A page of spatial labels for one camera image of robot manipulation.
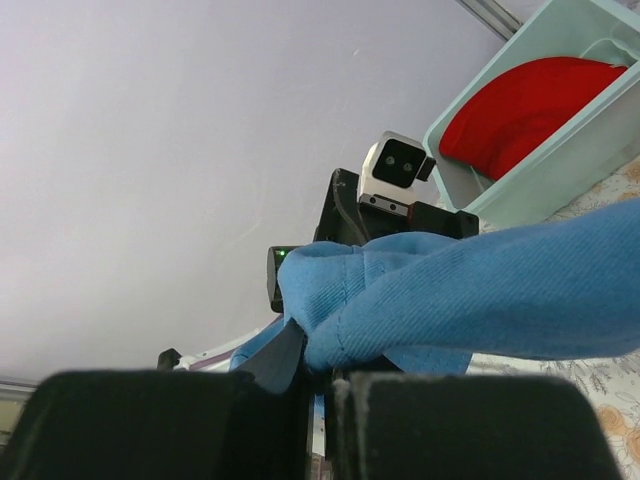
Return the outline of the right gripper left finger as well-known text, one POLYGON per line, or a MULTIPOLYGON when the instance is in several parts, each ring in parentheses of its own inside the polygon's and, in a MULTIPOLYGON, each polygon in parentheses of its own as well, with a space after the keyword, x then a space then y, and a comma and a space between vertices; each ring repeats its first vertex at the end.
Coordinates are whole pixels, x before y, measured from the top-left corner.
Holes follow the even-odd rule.
POLYGON ((312 395, 287 325, 228 373, 65 372, 32 394, 5 479, 305 479, 312 395))

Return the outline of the light green plastic bin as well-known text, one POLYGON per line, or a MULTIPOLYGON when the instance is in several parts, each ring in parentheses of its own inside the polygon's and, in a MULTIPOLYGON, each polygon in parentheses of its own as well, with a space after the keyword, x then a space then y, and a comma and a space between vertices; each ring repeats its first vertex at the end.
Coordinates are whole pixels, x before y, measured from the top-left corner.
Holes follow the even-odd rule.
POLYGON ((639 17, 549 1, 426 133, 451 210, 539 223, 639 154, 639 17))

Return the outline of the blue hat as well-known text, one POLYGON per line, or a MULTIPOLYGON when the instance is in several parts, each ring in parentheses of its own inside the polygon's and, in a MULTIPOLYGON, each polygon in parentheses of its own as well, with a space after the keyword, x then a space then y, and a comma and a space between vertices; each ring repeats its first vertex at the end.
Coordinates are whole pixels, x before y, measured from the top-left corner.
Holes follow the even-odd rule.
POLYGON ((381 355, 451 374, 476 353, 621 357, 639 347, 639 203, 463 240, 316 242, 286 256, 278 281, 314 371, 381 355))

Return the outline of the red hat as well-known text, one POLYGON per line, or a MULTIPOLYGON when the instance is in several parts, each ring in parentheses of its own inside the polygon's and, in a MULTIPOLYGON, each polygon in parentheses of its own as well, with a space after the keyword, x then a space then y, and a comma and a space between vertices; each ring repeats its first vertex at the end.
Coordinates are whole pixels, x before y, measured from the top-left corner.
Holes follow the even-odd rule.
POLYGON ((525 62, 462 106, 439 152, 497 181, 626 71, 624 65, 568 56, 525 62))

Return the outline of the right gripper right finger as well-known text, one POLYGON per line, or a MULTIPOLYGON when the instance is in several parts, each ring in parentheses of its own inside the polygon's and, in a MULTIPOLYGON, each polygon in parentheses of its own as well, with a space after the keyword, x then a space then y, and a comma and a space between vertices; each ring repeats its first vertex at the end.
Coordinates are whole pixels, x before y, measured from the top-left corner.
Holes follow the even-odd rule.
POLYGON ((359 371, 332 383, 336 479, 619 479, 589 401, 553 376, 359 371))

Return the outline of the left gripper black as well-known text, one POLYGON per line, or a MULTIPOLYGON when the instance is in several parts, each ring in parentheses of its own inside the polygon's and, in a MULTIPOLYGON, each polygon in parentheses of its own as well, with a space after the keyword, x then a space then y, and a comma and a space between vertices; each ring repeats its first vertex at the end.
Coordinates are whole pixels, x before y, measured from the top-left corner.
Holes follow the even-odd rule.
POLYGON ((428 232, 453 239, 479 234, 477 216, 449 212, 419 201, 404 205, 386 198, 357 198, 359 175, 344 169, 332 173, 313 240, 350 246, 404 232, 428 232))

